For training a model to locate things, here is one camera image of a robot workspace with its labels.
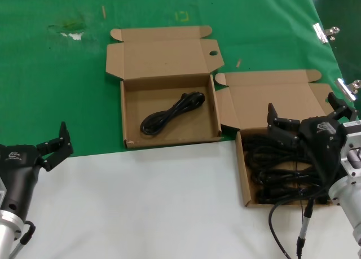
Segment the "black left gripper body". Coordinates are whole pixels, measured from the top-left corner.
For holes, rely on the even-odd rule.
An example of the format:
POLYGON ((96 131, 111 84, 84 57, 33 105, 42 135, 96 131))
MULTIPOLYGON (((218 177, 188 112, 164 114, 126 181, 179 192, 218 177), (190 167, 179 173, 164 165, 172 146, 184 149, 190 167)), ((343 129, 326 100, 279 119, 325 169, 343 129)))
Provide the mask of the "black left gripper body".
POLYGON ((19 218, 27 217, 41 169, 38 163, 40 158, 35 146, 1 145, 1 180, 6 188, 2 210, 19 218))

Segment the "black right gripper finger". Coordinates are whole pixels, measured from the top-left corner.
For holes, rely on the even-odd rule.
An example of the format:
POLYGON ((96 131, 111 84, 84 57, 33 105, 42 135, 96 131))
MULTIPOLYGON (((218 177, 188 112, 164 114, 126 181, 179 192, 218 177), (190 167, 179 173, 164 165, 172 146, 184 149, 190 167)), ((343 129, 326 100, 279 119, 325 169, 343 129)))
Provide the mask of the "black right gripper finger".
POLYGON ((339 120, 343 117, 346 117, 348 120, 356 120, 358 117, 356 109, 348 106, 343 99, 337 98, 333 92, 328 94, 327 101, 333 109, 333 112, 328 117, 334 120, 339 120))
POLYGON ((299 144, 298 130, 300 121, 278 117, 272 103, 268 104, 267 131, 271 138, 282 143, 286 147, 296 149, 299 144))

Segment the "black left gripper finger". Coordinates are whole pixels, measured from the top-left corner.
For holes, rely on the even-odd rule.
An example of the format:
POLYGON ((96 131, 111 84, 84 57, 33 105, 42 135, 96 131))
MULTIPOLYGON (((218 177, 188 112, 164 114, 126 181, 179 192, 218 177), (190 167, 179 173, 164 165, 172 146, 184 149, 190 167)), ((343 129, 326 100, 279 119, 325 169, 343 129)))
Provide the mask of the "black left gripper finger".
POLYGON ((74 153, 71 137, 64 121, 60 124, 57 138, 43 142, 36 146, 40 154, 38 164, 47 172, 53 170, 74 153))

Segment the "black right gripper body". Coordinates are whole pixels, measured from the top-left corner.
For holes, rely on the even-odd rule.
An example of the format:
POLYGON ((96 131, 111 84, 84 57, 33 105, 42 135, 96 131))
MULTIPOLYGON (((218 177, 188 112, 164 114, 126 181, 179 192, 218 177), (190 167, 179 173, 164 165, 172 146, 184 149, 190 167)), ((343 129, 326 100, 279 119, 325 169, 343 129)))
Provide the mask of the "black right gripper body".
POLYGON ((319 172, 332 172, 340 166, 340 151, 343 143, 338 132, 340 123, 328 116, 311 117, 301 121, 298 136, 319 172))

